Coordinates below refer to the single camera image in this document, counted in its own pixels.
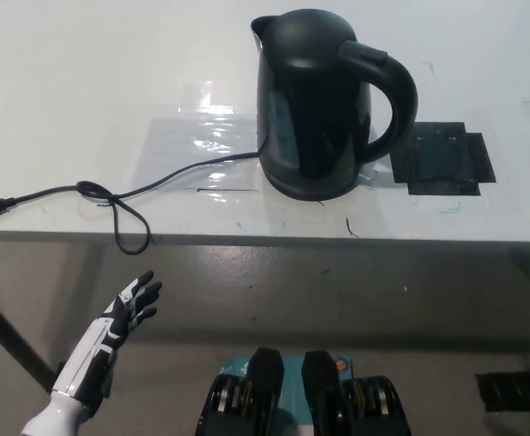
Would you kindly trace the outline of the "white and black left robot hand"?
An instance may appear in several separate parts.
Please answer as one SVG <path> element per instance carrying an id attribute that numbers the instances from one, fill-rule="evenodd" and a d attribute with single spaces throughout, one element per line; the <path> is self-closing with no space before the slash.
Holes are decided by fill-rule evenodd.
<path id="1" fill-rule="evenodd" d="M 116 356 L 128 336 L 156 314 L 162 287 L 148 271 L 129 283 L 95 318 L 60 371 L 53 390 L 84 406 L 109 395 Z"/>

